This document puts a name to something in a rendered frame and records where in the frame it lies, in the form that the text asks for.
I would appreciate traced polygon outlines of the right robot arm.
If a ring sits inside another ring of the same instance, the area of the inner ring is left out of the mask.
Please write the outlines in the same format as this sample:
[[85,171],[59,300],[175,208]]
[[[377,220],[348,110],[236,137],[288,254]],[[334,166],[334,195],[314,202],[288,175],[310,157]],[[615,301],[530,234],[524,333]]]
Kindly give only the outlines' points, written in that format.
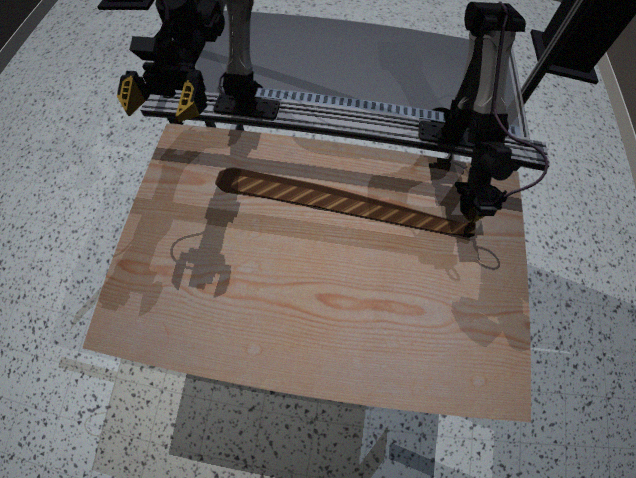
[[226,5],[229,22],[229,55],[223,81],[226,95],[218,96],[213,110],[215,113],[276,119],[279,101],[253,97],[258,89],[250,59],[250,18],[254,0],[165,2],[169,7],[170,26],[163,24],[155,38],[132,36],[129,50],[142,60],[175,64],[182,59],[173,46],[181,46],[188,49],[197,62],[205,43],[215,42],[221,36]]

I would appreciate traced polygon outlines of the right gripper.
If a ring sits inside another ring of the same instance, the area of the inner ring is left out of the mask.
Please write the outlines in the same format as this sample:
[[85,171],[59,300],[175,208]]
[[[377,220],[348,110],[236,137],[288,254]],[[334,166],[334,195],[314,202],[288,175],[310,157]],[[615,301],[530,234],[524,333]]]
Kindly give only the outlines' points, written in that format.
[[174,47],[178,50],[182,62],[145,62],[142,66],[145,70],[143,77],[139,77],[137,71],[126,71],[126,75],[120,77],[117,98],[128,116],[131,116],[150,94],[175,96],[175,90],[182,91],[176,112],[177,121],[198,117],[207,108],[204,79],[200,70],[194,70],[194,55],[186,48]]

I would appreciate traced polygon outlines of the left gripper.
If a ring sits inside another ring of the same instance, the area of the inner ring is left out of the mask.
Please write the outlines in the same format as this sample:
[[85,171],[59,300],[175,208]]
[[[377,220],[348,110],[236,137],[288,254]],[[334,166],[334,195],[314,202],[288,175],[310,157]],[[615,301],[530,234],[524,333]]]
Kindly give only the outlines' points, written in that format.
[[489,183],[491,183],[491,178],[492,177],[486,174],[485,172],[476,171],[474,167],[470,167],[468,181],[455,182],[455,187],[457,188],[457,192],[459,194],[462,194],[460,196],[460,209],[461,209],[460,211],[470,223],[471,222],[475,223],[476,221],[485,217],[485,216],[477,216],[477,213],[475,211],[474,204],[473,204],[474,200],[465,200],[465,199],[475,199],[476,194],[473,192],[472,187],[492,188],[496,192],[496,194],[498,192],[501,192],[498,188],[496,188],[495,186],[492,186],[491,184],[489,187]]

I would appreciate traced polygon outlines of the black slotted metal crossbar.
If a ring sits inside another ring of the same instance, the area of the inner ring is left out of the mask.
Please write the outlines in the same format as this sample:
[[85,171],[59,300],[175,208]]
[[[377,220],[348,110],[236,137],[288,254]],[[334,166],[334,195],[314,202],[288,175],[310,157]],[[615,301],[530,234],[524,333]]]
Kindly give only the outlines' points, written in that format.
[[[176,119],[179,101],[179,98],[150,95],[140,111],[143,116]],[[472,157],[473,148],[419,139],[418,126],[287,108],[279,108],[276,119],[271,120],[215,113],[215,103],[207,101],[207,108],[198,117],[188,120],[323,134]],[[512,149],[511,159],[515,166],[544,171],[545,160],[533,147],[508,142],[505,146]]]

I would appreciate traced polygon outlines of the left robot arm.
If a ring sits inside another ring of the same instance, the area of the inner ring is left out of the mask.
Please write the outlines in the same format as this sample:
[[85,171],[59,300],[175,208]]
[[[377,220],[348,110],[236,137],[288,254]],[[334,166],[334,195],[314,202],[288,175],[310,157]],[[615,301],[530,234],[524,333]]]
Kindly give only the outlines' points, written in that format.
[[[500,31],[505,19],[504,5],[509,16],[505,31]],[[508,131],[505,113],[508,63],[516,32],[525,32],[526,21],[509,3],[469,2],[464,23],[469,31],[469,51],[460,89],[450,110],[444,113],[445,126],[420,121],[419,139],[473,148],[471,166],[502,181],[512,174],[514,163],[512,149],[504,144],[507,134],[498,125],[493,110],[497,110]],[[478,216],[494,216],[507,200],[506,190],[497,194],[492,188],[472,190],[476,194],[473,204]]]

